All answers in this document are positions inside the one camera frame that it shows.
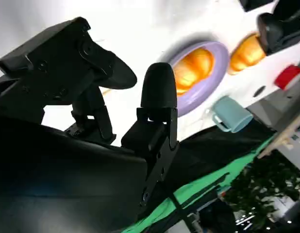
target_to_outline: red cup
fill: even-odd
[[[284,69],[274,81],[282,90],[288,90],[300,80],[300,67],[290,65]]]

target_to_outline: screw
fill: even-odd
[[[88,28],[87,26],[85,26],[85,25],[82,27],[82,31],[83,31],[83,32],[87,32],[88,29],[89,29],[89,28]]]
[[[48,66],[48,63],[46,61],[42,61],[39,63],[38,69],[41,71],[47,71],[47,68],[48,68],[47,66]]]
[[[145,192],[144,196],[143,196],[143,200],[146,201],[148,199],[149,193]]]
[[[83,47],[83,51],[87,55],[93,54],[93,45],[92,44],[85,44],[84,47]]]
[[[30,90],[29,90],[29,87],[23,86],[22,91],[25,92],[26,94],[28,94]]]
[[[65,95],[68,94],[68,90],[65,89],[65,88],[63,88],[63,89],[59,92],[59,94],[60,94],[61,96],[65,96]]]

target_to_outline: black cloth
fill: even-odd
[[[237,230],[232,208],[217,200],[200,212],[200,225],[213,233],[235,233]]]
[[[256,120],[237,133],[225,133],[218,127],[198,132],[180,143],[164,185],[174,192],[250,153],[273,134],[274,131]],[[147,217],[166,198],[157,185],[138,219]]]
[[[189,213],[195,213],[196,209],[203,206],[204,204],[208,203],[209,201],[214,200],[217,198],[217,191],[213,189],[206,193],[202,198],[196,200],[193,204],[188,206],[187,208],[183,209],[183,211],[188,215]],[[163,233],[167,231],[170,227],[175,225],[181,219],[180,215],[177,211],[173,211],[168,217],[163,218],[162,220],[152,224],[148,228],[146,228],[143,233]]]

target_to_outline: black object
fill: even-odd
[[[195,233],[195,229],[192,225],[192,223],[190,222],[186,211],[184,211],[180,205],[180,203],[178,202],[177,198],[175,197],[174,193],[169,190],[166,186],[163,186],[163,190],[166,192],[166,194],[168,195],[168,197],[171,199],[171,201],[173,202],[173,204],[176,207],[176,213],[180,216],[180,218],[185,222],[187,228],[189,229],[190,233]]]
[[[183,208],[182,211],[186,215],[195,213],[198,208],[210,201],[215,200],[216,198],[218,198],[217,187],[207,192],[205,195],[203,195],[203,197],[196,200],[193,204],[187,206],[186,208]],[[177,210],[174,210],[168,217],[165,217],[146,228],[143,233],[164,233],[181,220],[182,219],[179,215],[179,212]]]
[[[300,0],[280,0],[273,14],[258,17],[259,42],[271,55],[300,42]]]
[[[177,152],[166,63],[149,68],[145,82],[164,82],[143,86],[136,123],[121,148],[110,146],[99,86],[130,88],[136,76],[89,29],[81,17],[55,25],[0,59],[0,233],[119,232],[136,221]],[[65,132],[40,125],[46,105],[68,104],[76,123]]]
[[[244,11],[246,12],[273,2],[273,0],[239,0],[239,1],[242,7],[244,8]]]
[[[253,94],[253,97],[257,97],[258,95],[260,95],[265,90],[265,88],[266,86],[260,87],[258,90],[256,90],[255,94]]]
[[[249,154],[273,134],[274,131],[256,120],[252,120],[238,133],[227,134],[218,127],[198,132],[180,143],[163,184],[168,185],[169,189],[175,192],[183,185],[217,171],[233,160]],[[201,192],[205,193],[211,186],[218,185],[225,176],[226,174],[210,184],[209,187],[202,189]],[[142,220],[149,216],[166,198],[168,198],[166,193],[156,186],[146,208],[138,215],[138,219]]]
[[[217,200],[200,212],[200,225],[213,233],[235,233],[237,226],[233,209],[225,202]]]

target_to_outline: green mat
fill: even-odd
[[[179,189],[177,189],[174,192],[174,195],[176,196],[178,202],[180,204],[184,203],[186,200],[188,200],[190,197],[192,197],[195,193],[201,191],[204,187],[207,187],[211,185],[214,181],[222,177],[224,174],[229,173],[225,180],[221,182],[219,185],[221,187],[224,187],[226,185],[230,185],[231,182],[239,175],[239,173],[244,169],[244,167],[251,163],[256,157],[260,151],[266,147],[269,142],[272,140],[273,137],[265,141],[261,146],[259,146],[256,150],[253,150],[251,153],[243,156],[242,158],[236,159],[233,162],[229,163],[222,169],[219,169],[207,176],[204,176],[202,178],[199,178],[191,183],[188,183]],[[204,194],[206,194],[208,191],[213,189],[214,186],[211,186],[209,190],[205,191],[203,194],[201,194],[199,197],[197,197],[195,200],[193,200],[191,203],[189,203],[187,206],[194,203],[196,200],[201,198]],[[124,230],[122,233],[139,233],[142,232],[146,227],[152,225],[153,223],[167,217],[170,213],[172,213],[175,210],[175,206],[173,202],[167,198],[165,199],[156,209],[143,220],[140,220],[136,224],[130,226],[126,230]]]

